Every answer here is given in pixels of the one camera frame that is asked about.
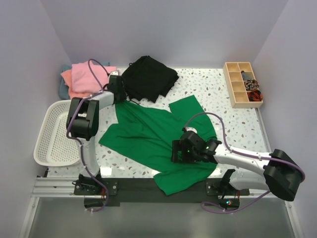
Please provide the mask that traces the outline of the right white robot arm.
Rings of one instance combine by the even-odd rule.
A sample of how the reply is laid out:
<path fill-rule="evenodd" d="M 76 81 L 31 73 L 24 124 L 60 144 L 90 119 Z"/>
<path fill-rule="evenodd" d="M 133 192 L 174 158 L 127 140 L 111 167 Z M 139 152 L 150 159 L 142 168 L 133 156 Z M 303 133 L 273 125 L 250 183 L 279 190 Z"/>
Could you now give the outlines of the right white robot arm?
<path fill-rule="evenodd" d="M 172 142 L 171 161 L 233 166 L 220 183 L 222 192 L 227 195 L 237 190 L 258 189 L 282 200 L 294 201 L 305 179 L 301 168 L 282 150 L 261 153 L 237 149 L 218 140 L 205 141 L 193 131 L 184 132 L 180 139 Z"/>

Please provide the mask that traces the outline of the green t shirt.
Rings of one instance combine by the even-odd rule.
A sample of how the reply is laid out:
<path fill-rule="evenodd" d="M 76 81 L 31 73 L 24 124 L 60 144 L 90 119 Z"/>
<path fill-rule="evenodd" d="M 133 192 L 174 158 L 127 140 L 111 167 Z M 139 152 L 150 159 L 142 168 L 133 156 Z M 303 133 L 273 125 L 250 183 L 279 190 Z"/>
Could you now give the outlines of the green t shirt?
<path fill-rule="evenodd" d="M 146 108 L 133 103 L 115 106 L 118 122 L 112 124 L 99 143 L 127 158 L 158 171 L 154 176 L 157 186 L 172 195 L 205 180 L 216 164 L 193 164 L 171 161 L 172 142 L 178 140 L 182 127 L 188 122 L 204 140 L 216 139 L 210 118 L 201 115 L 204 110 L 195 96 L 189 96 L 169 104 L 169 110 Z"/>

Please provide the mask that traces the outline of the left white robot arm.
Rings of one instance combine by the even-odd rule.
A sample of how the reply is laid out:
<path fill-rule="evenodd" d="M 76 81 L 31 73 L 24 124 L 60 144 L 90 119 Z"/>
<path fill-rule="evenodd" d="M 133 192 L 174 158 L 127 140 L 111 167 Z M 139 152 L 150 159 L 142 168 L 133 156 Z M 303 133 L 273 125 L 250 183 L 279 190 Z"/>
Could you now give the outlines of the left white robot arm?
<path fill-rule="evenodd" d="M 100 166 L 96 158 L 95 136 L 99 130 L 99 113 L 105 107 L 126 101 L 125 80 L 122 76 L 111 75 L 109 83 L 96 94 L 84 98 L 75 97 L 71 104 L 66 122 L 66 136 L 75 141 L 79 158 L 83 165 L 80 175 L 89 178 L 85 189 L 98 194 L 103 188 Z"/>

